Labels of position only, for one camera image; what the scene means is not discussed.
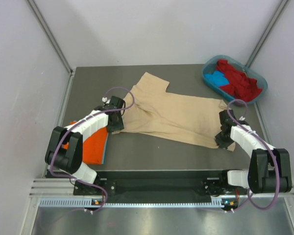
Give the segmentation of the beige t shirt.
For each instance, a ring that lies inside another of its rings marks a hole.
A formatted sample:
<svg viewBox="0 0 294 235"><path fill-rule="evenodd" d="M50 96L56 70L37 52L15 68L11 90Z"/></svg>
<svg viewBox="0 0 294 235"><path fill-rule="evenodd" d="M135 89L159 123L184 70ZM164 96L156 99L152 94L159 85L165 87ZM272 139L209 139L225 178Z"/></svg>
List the beige t shirt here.
<svg viewBox="0 0 294 235"><path fill-rule="evenodd" d="M216 149L215 136L221 131L219 113L227 105L221 99L173 94L169 82L145 72L124 97L122 117L127 133Z"/></svg>

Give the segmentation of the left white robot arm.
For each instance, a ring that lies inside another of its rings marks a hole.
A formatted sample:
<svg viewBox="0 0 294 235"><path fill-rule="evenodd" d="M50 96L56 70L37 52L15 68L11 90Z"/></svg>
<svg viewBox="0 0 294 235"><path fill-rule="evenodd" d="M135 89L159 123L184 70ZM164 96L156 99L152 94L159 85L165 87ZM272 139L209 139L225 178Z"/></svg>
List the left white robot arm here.
<svg viewBox="0 0 294 235"><path fill-rule="evenodd" d="M105 104L96 107L85 118L66 127L53 129L47 147L45 162L84 181L90 194L101 190L98 174L89 164L102 164L108 134L124 129L121 108L125 101L112 96Z"/></svg>

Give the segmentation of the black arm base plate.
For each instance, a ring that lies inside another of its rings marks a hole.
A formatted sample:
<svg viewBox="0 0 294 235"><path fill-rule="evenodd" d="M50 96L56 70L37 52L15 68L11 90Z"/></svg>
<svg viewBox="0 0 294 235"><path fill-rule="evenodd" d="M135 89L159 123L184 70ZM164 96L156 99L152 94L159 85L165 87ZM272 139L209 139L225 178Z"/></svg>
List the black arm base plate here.
<svg viewBox="0 0 294 235"><path fill-rule="evenodd" d="M103 170L98 171L98 185L109 196L124 192L191 191L199 195L246 195L239 187L223 186L221 170Z"/></svg>

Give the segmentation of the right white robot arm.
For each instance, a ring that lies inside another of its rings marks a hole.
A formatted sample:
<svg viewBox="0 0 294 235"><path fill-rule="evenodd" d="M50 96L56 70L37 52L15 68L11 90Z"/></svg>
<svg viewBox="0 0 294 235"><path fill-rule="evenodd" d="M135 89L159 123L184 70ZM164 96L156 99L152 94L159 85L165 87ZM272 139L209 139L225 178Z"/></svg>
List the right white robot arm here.
<svg viewBox="0 0 294 235"><path fill-rule="evenodd" d="M253 193L274 193L279 185L279 192L292 189L290 155L284 148L275 148L266 143L241 118L232 120L232 110L219 112L221 131L215 136L219 148L228 150L230 145L238 144L250 157L248 170L224 170L219 181L219 188L229 194L236 187L248 188Z"/></svg>

